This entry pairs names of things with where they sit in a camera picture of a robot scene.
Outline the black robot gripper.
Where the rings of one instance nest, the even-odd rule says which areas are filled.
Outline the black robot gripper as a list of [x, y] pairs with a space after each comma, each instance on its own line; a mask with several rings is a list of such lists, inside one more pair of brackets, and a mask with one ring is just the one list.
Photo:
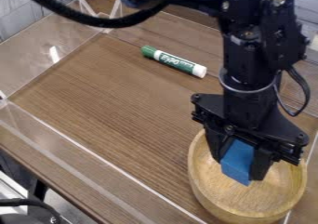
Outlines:
[[256, 148], [250, 169], [252, 180], [265, 179], [276, 162], [284, 160], [298, 165], [309, 135], [274, 107], [258, 129], [236, 125], [225, 118], [222, 95], [198, 93], [192, 96], [196, 106], [193, 120], [204, 125], [205, 137], [213, 158], [220, 163], [234, 139]]

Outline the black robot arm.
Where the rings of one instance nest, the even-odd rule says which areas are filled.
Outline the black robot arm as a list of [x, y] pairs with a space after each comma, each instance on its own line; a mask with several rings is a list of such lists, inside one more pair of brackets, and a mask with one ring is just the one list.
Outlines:
[[308, 81], [294, 68], [306, 56], [309, 38], [294, 12], [296, 0], [122, 0], [147, 9], [162, 4], [197, 9], [218, 19], [224, 40], [222, 93], [198, 93], [193, 119], [204, 125], [212, 156], [220, 164], [241, 143], [249, 156], [246, 176], [262, 180], [273, 163], [300, 164], [309, 136], [288, 119], [280, 96], [288, 74], [310, 99]]

